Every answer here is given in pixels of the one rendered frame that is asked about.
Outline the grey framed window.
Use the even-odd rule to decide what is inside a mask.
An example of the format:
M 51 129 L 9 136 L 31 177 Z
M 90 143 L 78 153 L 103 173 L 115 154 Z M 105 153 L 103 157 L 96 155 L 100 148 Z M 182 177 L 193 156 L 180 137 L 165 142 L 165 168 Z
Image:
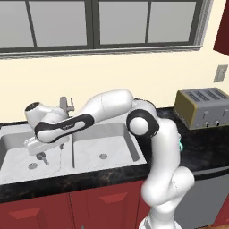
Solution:
M 0 0 L 0 58 L 199 50 L 213 0 Z

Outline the steel double basin sink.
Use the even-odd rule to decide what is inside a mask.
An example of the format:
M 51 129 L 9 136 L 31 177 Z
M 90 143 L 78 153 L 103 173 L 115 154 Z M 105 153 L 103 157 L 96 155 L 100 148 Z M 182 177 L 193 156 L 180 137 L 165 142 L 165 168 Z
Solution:
M 31 156 L 24 147 L 24 141 L 32 136 L 27 124 L 0 128 L 0 185 L 146 162 L 124 123 L 102 123 L 74 133 L 62 148 L 45 152 L 49 165 Z

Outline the red cupboard door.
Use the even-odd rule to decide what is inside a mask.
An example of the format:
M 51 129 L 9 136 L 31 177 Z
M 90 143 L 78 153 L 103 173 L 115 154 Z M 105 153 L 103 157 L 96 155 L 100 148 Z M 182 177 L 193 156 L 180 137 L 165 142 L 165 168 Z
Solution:
M 148 215 L 149 211 L 150 211 L 150 206 L 147 205 L 142 198 L 140 198 L 137 221 L 136 221 L 136 229 L 139 229 L 139 225 L 141 221 Z
M 0 229 L 74 229 L 69 196 L 57 194 L 2 203 Z
M 141 182 L 70 193 L 76 229 L 135 229 Z

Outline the dark red wall cupboard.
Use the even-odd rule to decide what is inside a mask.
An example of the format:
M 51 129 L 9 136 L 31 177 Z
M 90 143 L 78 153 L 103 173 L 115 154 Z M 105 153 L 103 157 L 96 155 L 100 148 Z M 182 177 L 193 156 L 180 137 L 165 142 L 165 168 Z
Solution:
M 229 56 L 229 0 L 226 0 L 223 15 L 220 21 L 214 50 Z

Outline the grey sink tap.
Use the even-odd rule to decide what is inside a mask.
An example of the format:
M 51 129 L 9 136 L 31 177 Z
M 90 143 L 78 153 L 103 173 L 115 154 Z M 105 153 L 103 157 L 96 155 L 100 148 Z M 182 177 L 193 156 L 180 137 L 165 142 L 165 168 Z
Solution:
M 71 99 L 71 104 L 68 105 L 67 97 L 60 97 L 59 106 L 64 110 L 66 115 L 69 115 L 71 111 L 74 111 L 73 99 Z

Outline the grey wall outlet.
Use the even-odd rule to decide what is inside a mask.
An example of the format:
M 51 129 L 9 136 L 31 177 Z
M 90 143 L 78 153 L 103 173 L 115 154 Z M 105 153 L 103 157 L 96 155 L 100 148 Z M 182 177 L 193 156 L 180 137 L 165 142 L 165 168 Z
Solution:
M 224 81 L 227 68 L 228 68 L 227 64 L 217 66 L 214 82 L 223 82 Z

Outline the grey and yellow toaster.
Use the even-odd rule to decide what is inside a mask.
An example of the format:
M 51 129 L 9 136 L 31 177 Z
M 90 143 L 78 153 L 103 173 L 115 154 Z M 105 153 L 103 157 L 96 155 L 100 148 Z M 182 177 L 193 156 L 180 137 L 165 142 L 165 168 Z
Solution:
M 229 95 L 219 88 L 178 90 L 174 113 L 189 130 L 229 125 Z

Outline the grey dishwasher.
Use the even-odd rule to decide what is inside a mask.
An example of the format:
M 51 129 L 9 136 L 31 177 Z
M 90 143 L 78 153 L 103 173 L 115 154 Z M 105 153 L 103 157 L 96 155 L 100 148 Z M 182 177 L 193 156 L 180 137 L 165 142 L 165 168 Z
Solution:
M 177 207 L 174 218 L 182 229 L 210 225 L 229 194 L 229 166 L 194 172 L 194 186 Z

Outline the red cupboard panel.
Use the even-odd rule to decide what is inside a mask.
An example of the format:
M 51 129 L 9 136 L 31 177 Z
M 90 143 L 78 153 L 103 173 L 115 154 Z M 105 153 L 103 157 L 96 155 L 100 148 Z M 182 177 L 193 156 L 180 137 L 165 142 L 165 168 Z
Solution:
M 223 204 L 213 224 L 214 227 L 222 225 L 229 225 L 229 201 Z

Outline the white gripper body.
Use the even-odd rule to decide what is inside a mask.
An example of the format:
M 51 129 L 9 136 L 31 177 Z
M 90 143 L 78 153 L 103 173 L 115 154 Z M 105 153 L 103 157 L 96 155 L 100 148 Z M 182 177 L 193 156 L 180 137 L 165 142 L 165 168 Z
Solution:
M 55 148 L 61 144 L 62 142 L 59 140 L 54 143 L 43 143 L 37 140 L 35 137 L 24 141 L 24 146 L 27 148 L 31 156 L 35 156 L 38 153 L 44 152 L 51 148 Z

